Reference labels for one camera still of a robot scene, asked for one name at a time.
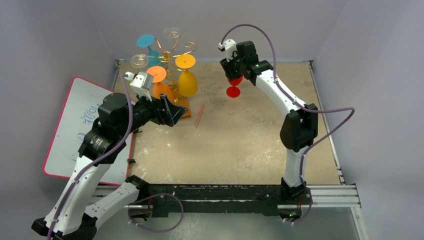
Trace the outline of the orange plastic wine glass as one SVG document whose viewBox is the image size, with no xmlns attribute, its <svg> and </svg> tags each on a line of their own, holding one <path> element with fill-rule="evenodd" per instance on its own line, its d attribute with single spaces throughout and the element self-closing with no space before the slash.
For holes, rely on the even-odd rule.
<svg viewBox="0 0 424 240">
<path fill-rule="evenodd" d="M 148 74 L 153 76 L 152 87 L 150 93 L 156 99 L 160 99 L 161 94 L 167 96 L 167 98 L 175 103 L 175 98 L 172 89 L 165 82 L 167 71 L 162 66 L 151 66 L 146 71 Z"/>
</svg>

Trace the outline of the blue plastic wine glass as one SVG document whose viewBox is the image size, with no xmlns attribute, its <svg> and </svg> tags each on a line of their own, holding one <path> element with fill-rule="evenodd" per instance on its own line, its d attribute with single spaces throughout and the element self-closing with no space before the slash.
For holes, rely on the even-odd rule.
<svg viewBox="0 0 424 240">
<path fill-rule="evenodd" d="M 156 42 L 155 37 L 152 34 L 144 34 L 138 38 L 136 44 L 140 48 L 148 49 L 148 66 L 164 66 L 165 63 L 161 61 L 160 53 L 152 48 L 152 44 Z"/>
</svg>

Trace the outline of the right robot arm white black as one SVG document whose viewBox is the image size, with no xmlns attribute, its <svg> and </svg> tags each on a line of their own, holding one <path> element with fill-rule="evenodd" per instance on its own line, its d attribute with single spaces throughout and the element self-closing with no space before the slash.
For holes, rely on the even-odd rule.
<svg viewBox="0 0 424 240">
<path fill-rule="evenodd" d="M 318 108 L 299 99 L 274 74 L 274 67 L 267 60 L 259 59 L 252 41 L 236 43 L 226 39 L 218 44 L 218 49 L 225 53 L 220 64 L 227 79 L 230 82 L 242 78 L 249 80 L 272 100 L 284 117 L 279 136 L 286 148 L 286 164 L 280 196 L 284 202 L 292 204 L 306 190 L 305 154 L 318 136 Z"/>
</svg>

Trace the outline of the red plastic wine glass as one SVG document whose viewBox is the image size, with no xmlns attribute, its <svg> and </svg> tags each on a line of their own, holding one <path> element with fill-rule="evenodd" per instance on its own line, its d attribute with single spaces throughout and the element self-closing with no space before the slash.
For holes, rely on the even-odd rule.
<svg viewBox="0 0 424 240">
<path fill-rule="evenodd" d="M 243 77 L 240 77 L 234 80 L 227 78 L 227 80 L 230 84 L 230 87 L 228 87 L 226 90 L 227 96 L 230 98 L 237 98 L 241 94 L 241 91 L 238 88 L 238 85 L 243 81 Z"/>
</svg>

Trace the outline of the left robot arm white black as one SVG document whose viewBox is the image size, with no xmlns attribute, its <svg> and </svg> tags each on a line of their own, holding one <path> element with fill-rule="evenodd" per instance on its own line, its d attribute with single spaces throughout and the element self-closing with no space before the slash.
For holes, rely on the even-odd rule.
<svg viewBox="0 0 424 240">
<path fill-rule="evenodd" d="M 107 95 L 78 149 L 74 170 L 59 200 L 48 215 L 32 223 L 32 230 L 53 240 L 91 240 L 125 205 L 150 203 L 148 183 L 135 175 L 98 202 L 90 200 L 131 133 L 148 122 L 173 127 L 186 112 L 187 108 L 165 94 L 152 99 L 143 96 L 136 103 L 124 93 Z"/>
</svg>

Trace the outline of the clear wine glass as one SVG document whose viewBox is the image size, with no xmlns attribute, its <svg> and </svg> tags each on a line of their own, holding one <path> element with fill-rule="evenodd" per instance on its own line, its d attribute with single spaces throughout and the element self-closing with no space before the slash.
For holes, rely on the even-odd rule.
<svg viewBox="0 0 424 240">
<path fill-rule="evenodd" d="M 145 73 L 149 68 L 150 58 L 142 53 L 135 54 L 131 57 L 129 63 L 132 67 L 131 72 L 138 75 L 140 72 Z"/>
<path fill-rule="evenodd" d="M 163 31 L 163 36 L 169 40 L 177 40 L 180 38 L 181 31 L 177 27 L 169 27 Z"/>
</svg>

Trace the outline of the yellow plastic wine glass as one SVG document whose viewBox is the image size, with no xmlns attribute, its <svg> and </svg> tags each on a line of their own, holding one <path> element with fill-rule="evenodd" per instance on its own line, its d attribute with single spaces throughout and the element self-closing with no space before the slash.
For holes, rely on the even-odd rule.
<svg viewBox="0 0 424 240">
<path fill-rule="evenodd" d="M 178 79 L 179 93 L 184 97 L 191 97 L 198 91 L 196 76 L 190 71 L 196 64 L 196 59 L 191 54 L 183 54 L 175 59 L 176 66 L 181 70 Z"/>
</svg>

